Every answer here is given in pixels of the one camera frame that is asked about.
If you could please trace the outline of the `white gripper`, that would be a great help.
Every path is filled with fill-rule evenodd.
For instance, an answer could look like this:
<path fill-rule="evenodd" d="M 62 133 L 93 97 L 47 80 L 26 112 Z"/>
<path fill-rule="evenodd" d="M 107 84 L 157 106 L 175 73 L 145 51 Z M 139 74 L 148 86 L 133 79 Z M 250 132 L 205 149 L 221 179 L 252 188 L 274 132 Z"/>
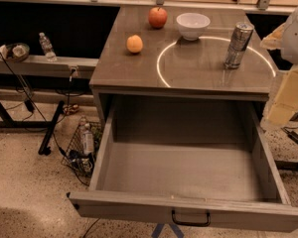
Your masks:
<path fill-rule="evenodd" d="M 281 73 L 281 83 L 272 99 L 266 120 L 278 127 L 286 125 L 298 110 L 298 7 L 278 26 L 264 37 L 260 46 L 267 50 L 279 50 L 284 60 L 294 65 Z"/>

